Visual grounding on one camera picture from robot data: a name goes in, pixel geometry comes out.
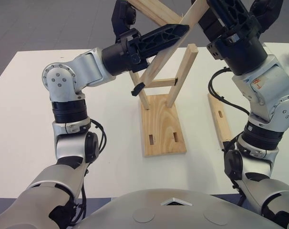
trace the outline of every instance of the black wire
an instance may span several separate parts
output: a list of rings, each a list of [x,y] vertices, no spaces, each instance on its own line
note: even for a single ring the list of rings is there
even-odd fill
[[[107,142],[106,133],[104,131],[103,126],[100,123],[98,123],[97,121],[95,121],[93,119],[91,119],[91,122],[93,124],[95,124],[95,128],[99,128],[102,132],[101,141],[99,144],[99,153],[101,153],[106,146],[106,142]],[[81,194],[82,194],[82,204],[79,205],[80,211],[79,211],[77,217],[74,220],[72,220],[71,223],[69,224],[69,226],[71,226],[71,227],[75,226],[78,223],[81,215],[82,215],[82,219],[85,219],[85,217],[86,217],[86,193],[85,193],[84,183],[83,183],[82,188],[81,188]]]
[[[101,137],[101,141],[99,144],[99,152],[102,153],[102,151],[104,150],[104,148],[106,146],[106,142],[107,142],[106,133],[104,131],[103,126],[100,123],[98,123],[97,121],[95,121],[93,119],[91,119],[91,122],[96,125],[95,128],[99,128],[102,132],[102,137]]]
[[[82,219],[84,219],[86,215],[86,195],[85,195],[85,190],[84,190],[84,183],[81,188],[81,193],[82,193],[82,204],[79,205],[80,211],[77,217],[74,220],[72,220],[71,223],[69,224],[70,227],[73,227],[77,224],[82,214],[83,214]]]
[[[81,193],[82,193],[82,208],[83,208],[82,219],[85,219],[86,217],[86,194],[85,194],[85,189],[84,189],[84,183],[81,188]]]
[[[221,101],[221,102],[223,102],[223,103],[225,103],[225,104],[227,104],[227,105],[230,105],[230,106],[232,106],[232,107],[234,107],[234,108],[236,108],[236,109],[238,109],[238,110],[240,110],[240,111],[243,111],[244,113],[246,113],[247,115],[249,115],[249,112],[248,112],[245,108],[243,108],[243,107],[241,107],[241,106],[238,106],[238,105],[236,105],[236,104],[233,104],[233,103],[227,101],[224,97],[218,95],[218,94],[215,92],[215,89],[213,88],[213,85],[212,85],[213,80],[214,80],[218,75],[220,75],[220,74],[222,74],[222,73],[226,73],[226,72],[231,72],[231,69],[224,67],[223,69],[221,69],[221,70],[219,70],[219,71],[217,71],[216,73],[213,74],[213,76],[211,77],[211,79],[210,79],[210,81],[209,81],[209,83],[208,83],[209,93],[210,93],[213,97],[215,97],[216,99],[218,99],[219,101]]]
[[[215,91],[215,89],[213,88],[213,85],[212,85],[212,82],[213,80],[220,74],[222,73],[226,73],[226,72],[231,72],[231,69],[230,68],[227,68],[227,67],[224,67],[223,69],[217,71],[216,73],[214,73],[208,83],[208,90],[209,90],[209,93],[215,97],[216,99],[218,99],[219,101],[227,104],[227,105],[230,105],[240,111],[243,111],[244,113],[246,113],[247,115],[249,115],[249,112],[248,110],[246,110],[245,108],[241,107],[241,106],[238,106],[236,104],[232,104],[231,102],[227,101],[226,99],[224,99],[224,97],[218,95]],[[235,136],[227,145],[226,147],[224,148],[224,156],[226,155],[226,153],[231,149],[231,147],[237,142],[239,136],[242,134],[243,132],[239,133],[237,136]],[[239,186],[237,185],[237,183],[234,181],[234,180],[231,180],[231,182],[234,184],[233,188],[236,188],[238,189],[241,197],[240,197],[240,200],[239,202],[237,203],[238,206],[242,206],[245,199],[246,199],[246,196],[245,194],[243,193],[243,191],[239,188]]]
[[[241,207],[241,206],[243,205],[243,203],[244,203],[245,200],[246,200],[246,196],[245,196],[245,194],[243,193],[243,194],[241,195],[240,200],[239,200],[239,202],[237,203],[237,205]]]
[[[223,96],[220,96],[218,93],[216,93],[213,85],[212,85],[212,82],[213,80],[220,74],[222,73],[226,73],[226,72],[231,72],[231,69],[230,68],[227,68],[227,67],[224,67],[223,69],[220,69],[219,71],[217,71],[216,73],[214,73],[211,77],[211,79],[209,80],[209,83],[208,83],[208,90],[209,90],[209,93],[215,97],[217,100],[227,104],[227,105],[230,105],[240,111],[243,111],[244,113],[246,113],[247,115],[249,115],[249,112],[248,110],[246,110],[245,108],[241,107],[241,106],[238,106],[236,104],[233,104],[231,102],[229,102],[228,100],[226,100]],[[228,152],[228,150],[231,148],[232,145],[235,144],[235,142],[237,141],[237,139],[239,138],[240,134],[238,134],[236,137],[234,137],[227,145],[226,147],[224,148],[224,155]]]
[[[239,136],[242,134],[243,132],[239,133],[237,136],[235,136],[224,148],[224,156],[225,154],[230,150],[231,146],[236,143],[236,141],[238,140]]]

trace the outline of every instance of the tiled floor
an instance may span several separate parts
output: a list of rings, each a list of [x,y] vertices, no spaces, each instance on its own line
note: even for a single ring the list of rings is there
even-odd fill
[[[252,0],[242,0],[247,8]],[[0,0],[0,74],[17,51],[107,47],[114,42],[111,16],[115,0]],[[162,0],[178,14],[190,0]],[[157,28],[141,13],[135,27],[142,33]],[[289,42],[289,0],[262,42]],[[206,46],[197,26],[183,43]]]

